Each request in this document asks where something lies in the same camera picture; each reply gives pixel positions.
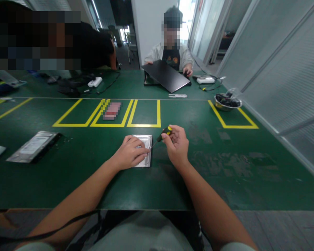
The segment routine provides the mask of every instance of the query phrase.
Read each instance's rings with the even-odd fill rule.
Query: white jacket
[[[162,43],[159,43],[152,47],[151,52],[144,59],[144,64],[149,61],[154,62],[159,59],[162,60],[164,51],[163,48],[164,47],[162,46]],[[179,48],[179,54],[180,54],[179,70],[183,70],[185,65],[187,65],[188,63],[192,64],[193,66],[194,61],[188,48],[186,48],[185,46],[181,46]]]

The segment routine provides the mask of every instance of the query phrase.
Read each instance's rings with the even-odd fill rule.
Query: gray shirt
[[[137,212],[99,240],[89,251],[147,250],[193,251],[186,237],[159,211]],[[17,251],[55,251],[46,243],[34,242]],[[221,251],[254,251],[242,243],[229,243]]]

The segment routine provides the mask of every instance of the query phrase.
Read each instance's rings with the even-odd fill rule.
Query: chair
[[[132,54],[132,60],[133,61],[134,61],[134,52],[136,52],[137,58],[139,57],[138,52],[137,52],[136,36],[135,36],[135,34],[132,34],[130,32],[125,32],[125,39],[126,39],[126,43],[128,45],[129,64],[131,64],[130,54]]]

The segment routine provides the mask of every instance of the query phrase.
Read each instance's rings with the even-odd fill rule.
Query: screwdriver shaft
[[[156,142],[152,145],[152,147],[151,147],[150,149],[152,149],[152,148],[156,145],[157,142],[158,142],[158,141],[156,141]]]

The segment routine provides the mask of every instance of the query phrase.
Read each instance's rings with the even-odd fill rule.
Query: black laptop lid
[[[190,80],[162,60],[157,60],[153,64],[143,65],[142,68],[170,93],[175,92],[190,82]]]

